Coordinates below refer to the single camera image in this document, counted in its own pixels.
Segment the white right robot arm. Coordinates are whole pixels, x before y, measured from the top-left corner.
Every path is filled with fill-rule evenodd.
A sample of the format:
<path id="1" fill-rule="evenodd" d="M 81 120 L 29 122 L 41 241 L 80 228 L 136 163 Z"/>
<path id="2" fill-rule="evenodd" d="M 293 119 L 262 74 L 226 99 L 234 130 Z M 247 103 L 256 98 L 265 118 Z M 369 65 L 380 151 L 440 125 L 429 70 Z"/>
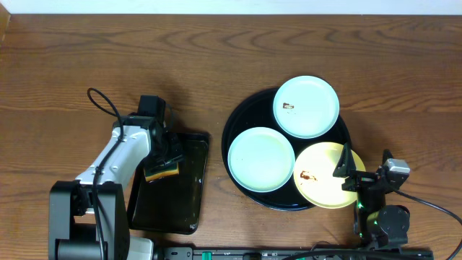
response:
<path id="1" fill-rule="evenodd" d="M 364 247 L 390 249 L 408 242 L 410 213 L 404 206 L 386 204 L 385 195 L 399 189 L 410 172 L 407 162 L 388 149 L 375 172 L 358 170 L 350 143 L 344 144 L 333 177 L 343 178 L 341 189 L 357 195 L 354 231 Z"/>

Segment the black round tray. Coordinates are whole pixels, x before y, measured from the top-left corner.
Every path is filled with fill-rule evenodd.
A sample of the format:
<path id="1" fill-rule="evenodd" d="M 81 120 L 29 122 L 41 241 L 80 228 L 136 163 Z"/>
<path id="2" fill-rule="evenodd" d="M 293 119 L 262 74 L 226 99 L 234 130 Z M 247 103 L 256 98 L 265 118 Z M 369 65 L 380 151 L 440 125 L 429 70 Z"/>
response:
<path id="1" fill-rule="evenodd" d="M 222 159 L 228 173 L 228 152 L 232 141 L 243 131 L 253 127 L 267 127 L 283 134 L 292 145 L 295 155 L 299 155 L 306 147 L 319 142 L 335 142 L 343 145 L 351 142 L 347 125 L 342 117 L 338 117 L 334 126 L 325 134 L 314 139 L 299 139 L 283 131 L 274 118 L 273 101 L 277 89 L 257 92 L 246 98 L 230 114 L 222 134 Z M 281 211 L 300 211 L 313 208 L 315 205 L 305 199 L 297 190 L 295 181 L 289 179 L 281 188 L 275 191 L 258 193 L 244 188 L 231 177 L 236 187 L 248 198 L 265 207 Z"/>

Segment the green and yellow sponge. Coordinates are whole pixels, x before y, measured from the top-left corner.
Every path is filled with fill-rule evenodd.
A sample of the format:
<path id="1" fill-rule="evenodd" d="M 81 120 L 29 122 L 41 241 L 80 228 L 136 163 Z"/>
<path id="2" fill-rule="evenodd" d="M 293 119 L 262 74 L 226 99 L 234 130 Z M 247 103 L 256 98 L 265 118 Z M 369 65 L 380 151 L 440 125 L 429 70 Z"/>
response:
<path id="1" fill-rule="evenodd" d="M 144 170 L 144 177 L 146 182 L 156 181 L 158 179 L 174 176 L 177 174 L 179 174 L 179 166 L 177 162 L 155 168 L 146 168 Z"/>

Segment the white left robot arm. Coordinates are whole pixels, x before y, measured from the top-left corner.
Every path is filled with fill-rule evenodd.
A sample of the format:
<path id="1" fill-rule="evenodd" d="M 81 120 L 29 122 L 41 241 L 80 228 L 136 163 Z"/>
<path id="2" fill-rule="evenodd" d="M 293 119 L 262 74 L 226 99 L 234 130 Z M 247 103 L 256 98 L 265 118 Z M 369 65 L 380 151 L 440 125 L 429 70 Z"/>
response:
<path id="1" fill-rule="evenodd" d="M 130 234 L 123 191 L 144 161 L 169 162 L 165 132 L 163 116 L 123 116 L 86 171 L 52 186 L 49 259 L 153 258 L 153 241 Z"/>

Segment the black rectangular tray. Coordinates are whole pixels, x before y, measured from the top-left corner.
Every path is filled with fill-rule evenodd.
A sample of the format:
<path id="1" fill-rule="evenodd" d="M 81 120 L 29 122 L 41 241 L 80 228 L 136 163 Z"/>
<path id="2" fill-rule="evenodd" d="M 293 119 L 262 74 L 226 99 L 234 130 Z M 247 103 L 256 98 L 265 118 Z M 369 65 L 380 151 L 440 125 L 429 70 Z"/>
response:
<path id="1" fill-rule="evenodd" d="M 133 230 L 190 235 L 199 225 L 208 134 L 178 134 L 184 161 L 179 173 L 146 181 L 140 165 L 128 201 L 128 226 Z"/>

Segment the green plate with stain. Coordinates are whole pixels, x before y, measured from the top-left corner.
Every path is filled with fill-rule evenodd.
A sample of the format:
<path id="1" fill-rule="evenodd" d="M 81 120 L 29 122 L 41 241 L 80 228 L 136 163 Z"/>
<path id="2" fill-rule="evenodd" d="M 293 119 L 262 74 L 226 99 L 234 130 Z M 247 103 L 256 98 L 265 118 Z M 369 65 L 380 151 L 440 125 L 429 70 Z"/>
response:
<path id="1" fill-rule="evenodd" d="M 283 131 L 312 139 L 329 131 L 339 117 L 339 98 L 333 87 L 314 76 L 287 80 L 273 99 L 273 114 Z"/>

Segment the yellow plate with stain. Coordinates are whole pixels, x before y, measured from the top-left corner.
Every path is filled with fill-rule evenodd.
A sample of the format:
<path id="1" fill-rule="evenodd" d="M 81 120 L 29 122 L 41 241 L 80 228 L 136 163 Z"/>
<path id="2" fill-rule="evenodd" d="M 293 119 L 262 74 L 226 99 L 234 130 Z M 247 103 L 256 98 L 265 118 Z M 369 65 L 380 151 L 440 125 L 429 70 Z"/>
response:
<path id="1" fill-rule="evenodd" d="M 333 176 L 343 145 L 319 142 L 305 148 L 295 162 L 293 178 L 297 190 L 311 204 L 326 209 L 339 209 L 357 200 L 353 191 L 344 191 L 344 178 Z"/>

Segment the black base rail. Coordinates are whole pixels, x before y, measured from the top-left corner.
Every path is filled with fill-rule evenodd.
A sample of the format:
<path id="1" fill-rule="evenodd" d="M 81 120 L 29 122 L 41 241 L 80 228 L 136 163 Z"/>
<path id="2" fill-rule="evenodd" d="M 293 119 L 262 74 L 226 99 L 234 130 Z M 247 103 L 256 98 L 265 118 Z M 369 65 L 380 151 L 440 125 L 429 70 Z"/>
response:
<path id="1" fill-rule="evenodd" d="M 374 255 L 339 254 L 339 247 L 321 246 L 313 249 L 284 250 L 280 248 L 191 248 L 167 247 L 154 250 L 154 260 L 280 260 L 280 259 L 434 259 L 434 254 L 426 250 L 381 250 L 373 251 Z"/>

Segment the light green plate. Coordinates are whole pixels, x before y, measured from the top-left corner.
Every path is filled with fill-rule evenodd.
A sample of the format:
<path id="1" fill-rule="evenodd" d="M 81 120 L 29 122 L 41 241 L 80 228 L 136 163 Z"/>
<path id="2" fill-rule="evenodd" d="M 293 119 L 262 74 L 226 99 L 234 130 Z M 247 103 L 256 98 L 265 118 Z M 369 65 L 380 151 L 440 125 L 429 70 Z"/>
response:
<path id="1" fill-rule="evenodd" d="M 295 152 L 280 132 L 254 127 L 232 141 L 227 162 L 231 176 L 244 189 L 266 193 L 281 188 L 292 177 Z"/>

